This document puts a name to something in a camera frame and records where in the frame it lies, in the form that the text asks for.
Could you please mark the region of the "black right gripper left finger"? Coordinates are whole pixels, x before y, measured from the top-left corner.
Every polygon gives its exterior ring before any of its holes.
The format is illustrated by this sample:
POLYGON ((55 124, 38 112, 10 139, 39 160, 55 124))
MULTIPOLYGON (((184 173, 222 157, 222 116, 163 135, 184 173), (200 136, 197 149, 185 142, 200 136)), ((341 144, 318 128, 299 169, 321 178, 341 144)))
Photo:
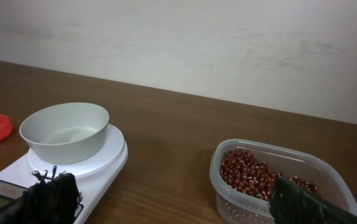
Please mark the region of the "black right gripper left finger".
POLYGON ((0 224, 73 224, 82 194, 73 174, 56 171, 53 166, 51 178, 34 171, 38 182, 0 208, 0 224))

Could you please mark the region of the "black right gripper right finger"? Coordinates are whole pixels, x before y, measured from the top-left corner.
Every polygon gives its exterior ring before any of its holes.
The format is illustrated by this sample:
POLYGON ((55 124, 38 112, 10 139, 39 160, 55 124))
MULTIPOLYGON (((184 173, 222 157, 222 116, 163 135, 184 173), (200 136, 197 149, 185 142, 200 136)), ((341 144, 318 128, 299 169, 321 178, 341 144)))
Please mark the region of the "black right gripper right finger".
POLYGON ((275 224, 357 224, 357 216, 279 177, 269 196, 275 224))

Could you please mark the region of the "white kitchen scale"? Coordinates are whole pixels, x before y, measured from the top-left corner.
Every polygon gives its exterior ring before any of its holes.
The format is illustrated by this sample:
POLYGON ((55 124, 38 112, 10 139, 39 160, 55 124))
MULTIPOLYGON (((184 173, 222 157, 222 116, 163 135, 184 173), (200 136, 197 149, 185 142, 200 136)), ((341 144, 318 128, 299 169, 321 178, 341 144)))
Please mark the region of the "white kitchen scale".
MULTIPOLYGON (((128 157, 128 147, 122 132, 112 124, 106 129, 106 142, 94 156, 74 164, 58 165, 56 174, 62 172, 75 176, 76 185, 82 194, 76 212, 74 224, 82 224, 89 217, 106 190, 123 168, 128 157)), ((22 193, 38 180, 32 175, 39 171, 41 175, 48 170, 52 176, 53 164, 43 161, 29 149, 18 160, 0 171, 0 203, 18 199, 22 193)))

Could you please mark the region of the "grey-white bowl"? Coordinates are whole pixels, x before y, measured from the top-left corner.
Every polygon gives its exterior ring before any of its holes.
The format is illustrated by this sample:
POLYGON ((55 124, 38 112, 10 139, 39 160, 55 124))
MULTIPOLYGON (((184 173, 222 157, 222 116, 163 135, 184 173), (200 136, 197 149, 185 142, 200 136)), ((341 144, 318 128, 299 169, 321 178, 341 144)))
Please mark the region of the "grey-white bowl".
POLYGON ((64 103, 26 118, 19 133, 35 154, 54 165, 73 164, 104 146, 109 113, 92 103, 64 103))

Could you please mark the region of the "clear plastic container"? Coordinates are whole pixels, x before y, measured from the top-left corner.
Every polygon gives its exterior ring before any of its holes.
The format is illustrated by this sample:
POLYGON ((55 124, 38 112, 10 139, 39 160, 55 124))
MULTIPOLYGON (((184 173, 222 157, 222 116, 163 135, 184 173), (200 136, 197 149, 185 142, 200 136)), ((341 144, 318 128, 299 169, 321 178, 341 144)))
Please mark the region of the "clear plastic container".
POLYGON ((229 150, 249 150, 272 170, 312 180, 322 198, 357 216, 356 200, 341 175, 323 160, 304 152, 243 139, 228 139, 218 145, 210 164, 210 180, 216 190, 217 211, 226 223, 274 223, 268 203, 238 192, 220 175, 220 164, 229 150))

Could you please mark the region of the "red adzuki beans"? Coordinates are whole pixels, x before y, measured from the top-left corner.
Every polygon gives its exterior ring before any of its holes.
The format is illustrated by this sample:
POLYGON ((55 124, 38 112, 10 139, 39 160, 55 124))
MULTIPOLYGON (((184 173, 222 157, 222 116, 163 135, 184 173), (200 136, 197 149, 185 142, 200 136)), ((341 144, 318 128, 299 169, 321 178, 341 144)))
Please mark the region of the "red adzuki beans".
POLYGON ((223 153, 219 173, 231 188, 264 201, 269 200, 279 177, 284 177, 301 188, 318 194, 318 187, 313 181, 276 172, 268 163, 258 161, 249 150, 234 149, 223 153))

